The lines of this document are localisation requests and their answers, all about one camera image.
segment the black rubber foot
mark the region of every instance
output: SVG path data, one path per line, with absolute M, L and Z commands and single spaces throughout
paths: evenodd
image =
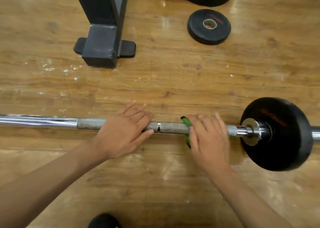
M 78 38 L 73 47 L 74 52 L 82 55 L 87 38 Z M 133 58 L 136 55 L 136 43 L 133 41 L 121 40 L 118 52 L 118 58 Z
M 122 226 L 112 215 L 104 213 L 94 218 L 88 228 L 122 228 Z

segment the green strap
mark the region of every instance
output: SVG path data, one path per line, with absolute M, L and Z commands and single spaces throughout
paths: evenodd
M 181 117 L 182 122 L 187 125 L 187 126 L 192 126 L 191 122 L 189 121 L 189 119 L 187 119 L 185 116 Z M 186 134 L 184 136 L 187 145 L 189 146 L 189 148 L 191 148 L 191 144 L 190 144 L 190 138 L 189 138 L 189 134 Z

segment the barbell bar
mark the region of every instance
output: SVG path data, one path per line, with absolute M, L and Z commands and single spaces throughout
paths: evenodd
M 106 119 L 76 119 L 37 115 L 0 115 L 0 126 L 49 129 L 100 130 Z M 179 122 L 151 121 L 143 130 L 161 134 L 188 134 Z M 228 135 L 241 137 L 249 157 L 272 171 L 292 170 L 309 157 L 314 141 L 320 141 L 320 126 L 310 126 L 304 113 L 285 99 L 259 98 L 245 109 L 241 125 L 227 125 Z

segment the person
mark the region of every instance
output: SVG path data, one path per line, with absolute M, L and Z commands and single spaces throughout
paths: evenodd
M 28 226 L 60 193 L 89 170 L 109 159 L 132 153 L 147 140 L 153 130 L 142 130 L 153 119 L 144 111 L 146 105 L 134 108 L 129 103 L 111 116 L 91 140 L 48 164 L 3 185 L 0 188 L 0 227 Z M 218 114 L 187 116 L 191 152 L 195 162 L 207 173 L 213 185 L 229 203 L 247 228 L 281 227 L 291 224 L 254 193 L 229 165 L 230 143 L 226 125 Z M 90 228 L 121 228 L 118 221 L 102 214 Z

